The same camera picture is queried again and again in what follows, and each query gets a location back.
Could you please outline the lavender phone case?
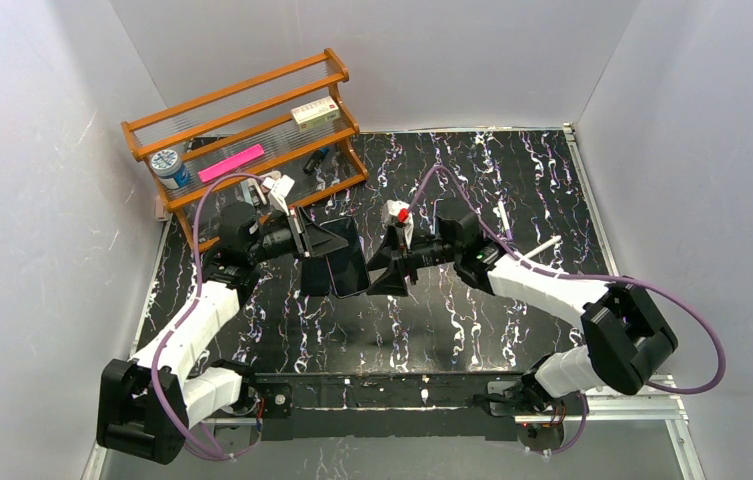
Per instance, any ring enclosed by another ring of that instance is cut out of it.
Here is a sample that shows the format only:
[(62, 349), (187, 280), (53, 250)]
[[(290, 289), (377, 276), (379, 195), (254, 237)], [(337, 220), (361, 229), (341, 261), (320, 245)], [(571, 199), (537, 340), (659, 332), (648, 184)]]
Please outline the lavender phone case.
[(331, 293), (332, 280), (325, 257), (308, 257), (302, 260), (300, 291), (309, 297), (325, 297)]

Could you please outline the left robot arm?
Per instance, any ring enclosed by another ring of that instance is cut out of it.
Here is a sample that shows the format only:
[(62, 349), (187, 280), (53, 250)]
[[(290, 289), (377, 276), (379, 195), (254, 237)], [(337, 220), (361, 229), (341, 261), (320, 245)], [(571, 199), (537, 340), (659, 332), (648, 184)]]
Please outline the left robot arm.
[(103, 369), (96, 442), (159, 464), (171, 463), (185, 443), (207, 458), (226, 454), (205, 446), (193, 428), (244, 399), (249, 366), (231, 361), (191, 374), (201, 354), (249, 302), (260, 264), (284, 256), (322, 260), (349, 241), (314, 223), (299, 207), (261, 219), (247, 202), (220, 213), (218, 239), (200, 259), (194, 297), (143, 348)]

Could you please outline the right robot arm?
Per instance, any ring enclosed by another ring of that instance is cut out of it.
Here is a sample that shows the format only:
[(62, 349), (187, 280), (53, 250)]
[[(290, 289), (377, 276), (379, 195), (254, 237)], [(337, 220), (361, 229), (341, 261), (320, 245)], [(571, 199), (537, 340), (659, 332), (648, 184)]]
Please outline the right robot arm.
[(484, 234), (478, 217), (458, 198), (442, 201), (432, 234), (414, 226), (409, 204), (401, 201), (386, 202), (382, 223), (385, 234), (366, 264), (380, 275), (368, 294), (406, 296), (420, 269), (450, 264), (467, 286), (534, 306), (580, 329), (582, 346), (544, 356), (512, 387), (512, 400), (528, 408), (604, 386), (634, 395), (678, 347), (644, 288), (544, 274), (540, 264), (512, 257)]

